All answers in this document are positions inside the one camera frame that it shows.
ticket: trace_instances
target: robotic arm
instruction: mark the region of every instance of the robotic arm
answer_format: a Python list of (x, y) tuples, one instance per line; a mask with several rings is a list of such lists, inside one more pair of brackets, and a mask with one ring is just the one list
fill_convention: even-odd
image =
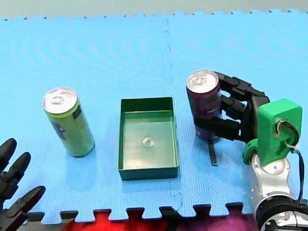
[(0, 231), (17, 230), (26, 221), (27, 212), (45, 193), (44, 186), (36, 187), (18, 199), (10, 208), (3, 209), (4, 201), (11, 199), (17, 191), (17, 184), (23, 177), (31, 159), (30, 153), (23, 153), (8, 172), (3, 172), (9, 164), (16, 146), (17, 143), (14, 139), (9, 139), (0, 146)]
[[(271, 103), (250, 83), (216, 73), (221, 90), (230, 94), (221, 96), (221, 109), (233, 120), (196, 116), (194, 124), (219, 137), (246, 143), (243, 161), (250, 166), (251, 206), (261, 231), (308, 231), (308, 206), (302, 199), (304, 162), (297, 147), (302, 108), (287, 99)], [(286, 156), (290, 151), (300, 160), (298, 199), (288, 184), (291, 166)]]

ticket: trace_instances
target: aluminum can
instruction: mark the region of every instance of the aluminum can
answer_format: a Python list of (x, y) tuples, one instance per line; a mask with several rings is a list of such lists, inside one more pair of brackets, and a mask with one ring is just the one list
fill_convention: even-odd
[[(193, 116), (221, 117), (219, 77), (213, 71), (199, 70), (192, 73), (186, 83), (187, 96)], [(215, 134), (195, 126), (196, 135), (202, 140), (212, 140)]]
[(95, 141), (77, 94), (69, 88), (55, 88), (43, 97), (43, 108), (68, 154), (89, 154)]

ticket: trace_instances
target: blue foam mat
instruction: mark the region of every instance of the blue foam mat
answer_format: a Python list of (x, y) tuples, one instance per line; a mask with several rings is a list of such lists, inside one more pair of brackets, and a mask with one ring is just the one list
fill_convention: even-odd
[[(93, 210), (111, 209), (110, 219), (126, 219), (126, 209), (143, 207), (143, 218), (161, 217), (170, 206), (194, 216), (194, 205), (211, 204), (211, 215), (225, 215), (226, 203), (243, 202), (250, 213), (243, 144), (216, 144), (218, 167), (194, 135), (185, 92), (187, 76), (212, 69), (238, 76), (265, 91), (308, 108), (304, 92), (308, 60), (308, 14), (233, 12), (174, 13), (113, 18), (83, 16), (1, 21), (0, 141), (15, 137), (16, 155), (29, 151), (31, 164), (12, 200), (37, 185), (47, 190), (31, 212), (44, 212), (43, 224), (60, 223), (61, 211), (77, 210), (76, 221), (93, 221)], [(75, 89), (96, 149), (82, 159), (65, 154), (41, 108), (54, 87)], [(180, 149), (177, 179), (122, 182), (116, 169), (120, 99), (173, 96)], [(308, 147), (303, 120), (301, 151)], [(290, 183), (298, 193), (297, 157)]]

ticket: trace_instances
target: green tray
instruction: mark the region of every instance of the green tray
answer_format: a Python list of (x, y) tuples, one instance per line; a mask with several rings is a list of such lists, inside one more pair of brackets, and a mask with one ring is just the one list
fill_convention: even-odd
[(121, 101), (118, 170), (122, 180), (177, 177), (177, 146), (171, 97)]

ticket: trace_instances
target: floor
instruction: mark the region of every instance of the floor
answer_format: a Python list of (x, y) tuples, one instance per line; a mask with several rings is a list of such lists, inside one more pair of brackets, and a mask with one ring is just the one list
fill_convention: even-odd
[[(203, 11), (224, 11), (230, 13), (240, 10), (248, 13), (250, 10), (268, 12), (269, 9), (279, 8), (283, 11), (288, 9), (308, 10), (306, 0), (0, 0), (0, 18), (14, 19), (16, 17), (32, 18), (37, 15), (52, 18), (56, 15), (72, 17), (76, 15), (93, 16), (115, 14), (132, 15), (144, 13), (173, 13)], [(61, 225), (42, 226), (39, 222), (30, 222), (19, 228), (19, 231), (59, 231), (70, 220), (64, 220)]]

